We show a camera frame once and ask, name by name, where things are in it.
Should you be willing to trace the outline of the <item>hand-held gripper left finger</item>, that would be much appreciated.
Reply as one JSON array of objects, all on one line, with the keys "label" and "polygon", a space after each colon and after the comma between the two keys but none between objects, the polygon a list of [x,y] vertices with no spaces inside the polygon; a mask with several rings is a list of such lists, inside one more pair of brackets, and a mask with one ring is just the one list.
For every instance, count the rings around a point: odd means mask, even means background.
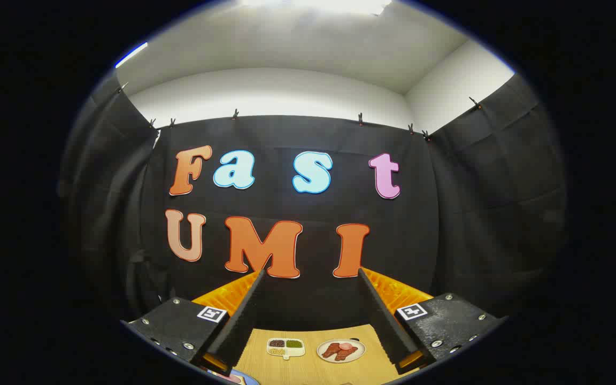
[{"label": "hand-held gripper left finger", "polygon": [[194,368],[229,375],[238,364],[257,321],[257,291],[266,271],[249,275],[250,287],[230,313],[221,305],[202,305],[174,297],[122,326],[164,355]]}]

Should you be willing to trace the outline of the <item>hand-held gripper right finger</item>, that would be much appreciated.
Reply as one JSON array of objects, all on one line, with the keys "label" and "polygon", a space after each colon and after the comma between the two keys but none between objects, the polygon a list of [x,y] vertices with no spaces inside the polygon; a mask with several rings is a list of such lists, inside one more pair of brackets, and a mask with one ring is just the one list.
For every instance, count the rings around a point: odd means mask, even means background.
[{"label": "hand-held gripper right finger", "polygon": [[399,374],[447,360],[505,320],[458,294],[433,297],[366,268],[358,280],[367,321]]}]

